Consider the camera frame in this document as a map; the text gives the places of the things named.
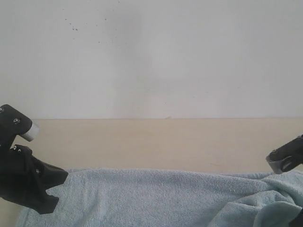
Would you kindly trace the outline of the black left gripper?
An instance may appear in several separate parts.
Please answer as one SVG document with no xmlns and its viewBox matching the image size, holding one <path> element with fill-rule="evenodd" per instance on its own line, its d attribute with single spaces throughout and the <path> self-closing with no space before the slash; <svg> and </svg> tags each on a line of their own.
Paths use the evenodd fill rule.
<svg viewBox="0 0 303 227">
<path fill-rule="evenodd" d="M 0 107 L 0 196 L 10 202 L 36 208 L 39 214 L 54 212 L 59 198 L 46 190 L 65 182 L 68 172 L 45 163 L 19 145 L 17 136 L 26 133 L 33 121 L 9 104 Z"/>
</svg>

